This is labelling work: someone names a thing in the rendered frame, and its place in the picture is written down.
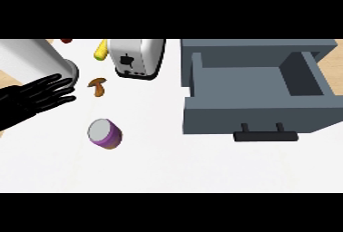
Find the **yellow corn cob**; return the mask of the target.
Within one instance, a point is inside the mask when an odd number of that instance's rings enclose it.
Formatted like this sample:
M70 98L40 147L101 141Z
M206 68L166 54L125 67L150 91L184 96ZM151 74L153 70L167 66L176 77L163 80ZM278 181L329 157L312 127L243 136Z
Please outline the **yellow corn cob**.
M94 53L94 58L104 61L108 57L108 40L104 39Z

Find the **grey cabinet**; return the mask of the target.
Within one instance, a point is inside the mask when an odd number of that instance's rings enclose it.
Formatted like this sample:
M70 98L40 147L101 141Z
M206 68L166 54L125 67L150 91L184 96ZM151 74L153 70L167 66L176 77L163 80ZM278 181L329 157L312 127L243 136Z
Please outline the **grey cabinet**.
M190 86L196 53L206 68L278 67L292 53L309 52L318 62L336 47L335 39L182 39L181 86Z

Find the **brown mushroom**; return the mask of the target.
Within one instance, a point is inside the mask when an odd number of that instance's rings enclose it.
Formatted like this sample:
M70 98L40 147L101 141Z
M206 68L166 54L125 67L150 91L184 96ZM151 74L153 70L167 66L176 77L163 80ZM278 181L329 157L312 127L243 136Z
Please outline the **brown mushroom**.
M95 78L91 82L89 82L89 87L95 88L95 93L94 96L95 97L102 97L105 94L105 88L104 88L104 83L107 82L105 78Z

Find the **grey drawer front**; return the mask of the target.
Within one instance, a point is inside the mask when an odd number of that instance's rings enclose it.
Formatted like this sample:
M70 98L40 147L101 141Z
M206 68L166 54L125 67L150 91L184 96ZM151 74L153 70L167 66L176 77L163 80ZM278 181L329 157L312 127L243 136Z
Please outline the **grey drawer front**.
M286 96L255 99L185 100L185 134L233 134L247 123L250 131L311 133L343 121L343 96Z

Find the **white toaster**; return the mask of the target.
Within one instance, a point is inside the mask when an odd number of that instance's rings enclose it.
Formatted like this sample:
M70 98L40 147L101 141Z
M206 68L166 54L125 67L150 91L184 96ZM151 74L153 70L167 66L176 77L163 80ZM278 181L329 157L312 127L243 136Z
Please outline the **white toaster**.
M166 39L110 39L107 48L123 78L153 80L165 59Z

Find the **grey open drawer box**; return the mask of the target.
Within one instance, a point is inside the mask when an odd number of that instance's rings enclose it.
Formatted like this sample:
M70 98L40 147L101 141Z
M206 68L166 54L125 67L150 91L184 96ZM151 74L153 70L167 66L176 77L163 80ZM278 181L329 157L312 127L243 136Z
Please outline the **grey open drawer box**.
M210 57L193 54L193 97L230 99L327 96L332 89L311 52L283 56Z

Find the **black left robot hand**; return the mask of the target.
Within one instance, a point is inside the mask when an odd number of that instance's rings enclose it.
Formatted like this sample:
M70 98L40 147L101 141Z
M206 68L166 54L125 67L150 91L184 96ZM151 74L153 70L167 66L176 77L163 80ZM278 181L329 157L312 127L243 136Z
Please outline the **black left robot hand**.
M68 87L71 82L71 78L55 73L24 86L0 89L0 131L77 99L71 95L76 89Z

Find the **purple can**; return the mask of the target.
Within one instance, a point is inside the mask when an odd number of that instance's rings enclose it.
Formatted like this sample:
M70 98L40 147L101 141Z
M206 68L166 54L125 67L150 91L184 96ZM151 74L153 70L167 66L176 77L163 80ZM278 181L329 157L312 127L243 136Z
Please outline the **purple can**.
M94 121L88 135L91 142L104 149L113 150L122 144L122 129L110 119L98 119Z

